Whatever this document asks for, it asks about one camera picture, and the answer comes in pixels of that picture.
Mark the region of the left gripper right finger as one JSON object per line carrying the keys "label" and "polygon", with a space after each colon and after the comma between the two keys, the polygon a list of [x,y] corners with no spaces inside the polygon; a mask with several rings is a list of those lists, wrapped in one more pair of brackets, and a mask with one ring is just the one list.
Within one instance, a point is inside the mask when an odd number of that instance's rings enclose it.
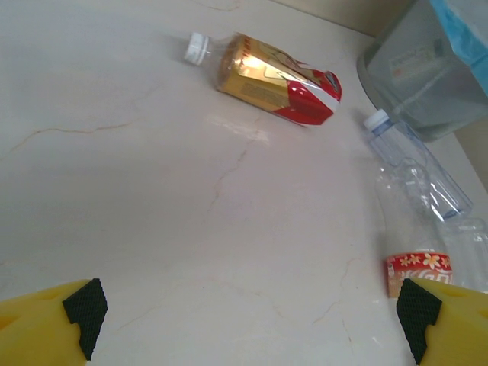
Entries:
{"label": "left gripper right finger", "polygon": [[408,278],[396,314],[417,365],[487,364],[487,294]]}

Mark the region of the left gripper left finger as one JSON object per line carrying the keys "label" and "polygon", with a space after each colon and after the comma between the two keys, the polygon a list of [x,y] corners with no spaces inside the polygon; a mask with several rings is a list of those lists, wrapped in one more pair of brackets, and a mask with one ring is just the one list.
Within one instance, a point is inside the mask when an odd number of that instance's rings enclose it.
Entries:
{"label": "left gripper left finger", "polygon": [[3,300],[1,364],[85,365],[107,311],[98,278]]}

